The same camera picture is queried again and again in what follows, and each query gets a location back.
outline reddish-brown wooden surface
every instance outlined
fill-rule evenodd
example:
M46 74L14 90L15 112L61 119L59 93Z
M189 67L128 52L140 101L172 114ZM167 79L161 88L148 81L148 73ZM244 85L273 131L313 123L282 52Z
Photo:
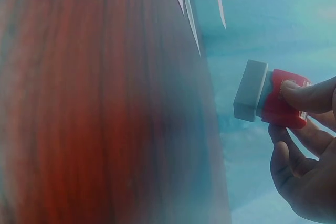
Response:
M177 0L0 0L1 222L228 223Z

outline finger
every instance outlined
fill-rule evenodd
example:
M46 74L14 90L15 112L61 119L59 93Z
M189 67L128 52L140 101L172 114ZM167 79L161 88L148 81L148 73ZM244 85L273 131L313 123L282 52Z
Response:
M333 140L333 136L318 128L310 119L302 129L290 129L298 140L312 152L316 157L320 157Z
M336 154L336 138L334 138L331 143L328 145L327 149L323 153L322 159L333 160L335 159Z
M270 170L277 191L291 204L294 192L300 188L300 178L296 178L289 167L289 150L285 142L276 143Z
M301 177L314 168L316 161L305 157L291 139L286 128L270 125L268 132L274 145L278 142L286 143L289 150L289 166L295 176Z
M284 81L281 86L281 93L294 108L320 114L332 110L335 89L336 77L304 88L294 82Z
M333 111L329 111L323 114L309 113L309 116L317 120L319 123L321 123L325 127L336 132L336 120L335 120Z

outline hand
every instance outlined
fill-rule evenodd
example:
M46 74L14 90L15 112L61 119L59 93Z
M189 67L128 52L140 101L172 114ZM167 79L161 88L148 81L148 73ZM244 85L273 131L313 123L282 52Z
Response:
M291 106L336 131L336 77L306 88L286 81L281 90ZM336 138L309 119L304 128L291 131L319 160L306 158L285 128L270 125L274 184L299 216L336 223Z

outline wood grain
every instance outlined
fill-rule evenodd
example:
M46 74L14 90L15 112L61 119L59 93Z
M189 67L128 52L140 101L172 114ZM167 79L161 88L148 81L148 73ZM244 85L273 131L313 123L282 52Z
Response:
M0 0L0 223L229 223L177 0Z

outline fingernail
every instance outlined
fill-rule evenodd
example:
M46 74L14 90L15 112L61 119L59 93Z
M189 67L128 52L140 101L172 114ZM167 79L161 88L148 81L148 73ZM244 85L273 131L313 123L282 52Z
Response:
M299 85L297 85L295 82L293 81L284 81L281 85L281 88L285 88L285 89L296 89L300 87Z

